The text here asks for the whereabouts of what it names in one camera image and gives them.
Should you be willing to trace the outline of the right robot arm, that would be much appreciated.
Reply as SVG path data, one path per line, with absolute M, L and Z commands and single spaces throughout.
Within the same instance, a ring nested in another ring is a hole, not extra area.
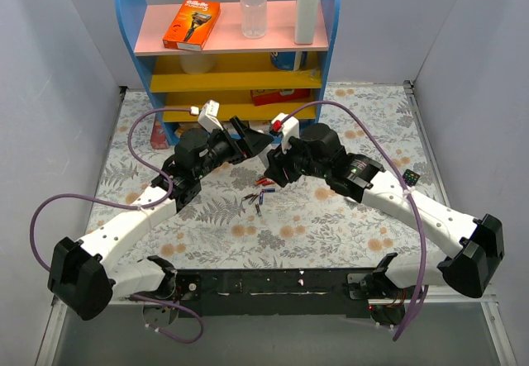
M 443 285 L 470 298 L 483 296 L 504 256 L 497 217 L 464 214 L 413 191 L 375 160 L 346 152 L 326 124 L 301 130 L 294 118 L 277 118 L 272 132 L 281 143 L 267 154 L 267 178 L 281 187 L 302 176 L 321 178 L 333 192 L 397 219 L 437 246 L 437 253 L 419 260 L 385 256 L 365 280 L 366 289 L 390 298 L 413 285 Z

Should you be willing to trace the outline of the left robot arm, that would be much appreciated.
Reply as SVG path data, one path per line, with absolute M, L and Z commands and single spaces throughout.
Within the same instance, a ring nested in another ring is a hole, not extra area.
M 201 180 L 223 165 L 240 164 L 263 152 L 273 137 L 233 117 L 233 138 L 221 127 L 185 131 L 161 173 L 132 209 L 79 240 L 62 239 L 54 248 L 48 288 L 82 320 L 98 316 L 119 297 L 144 293 L 167 300 L 176 293 L 176 270 L 159 256 L 125 268 L 119 259 L 160 223 L 184 209 L 201 191 Z

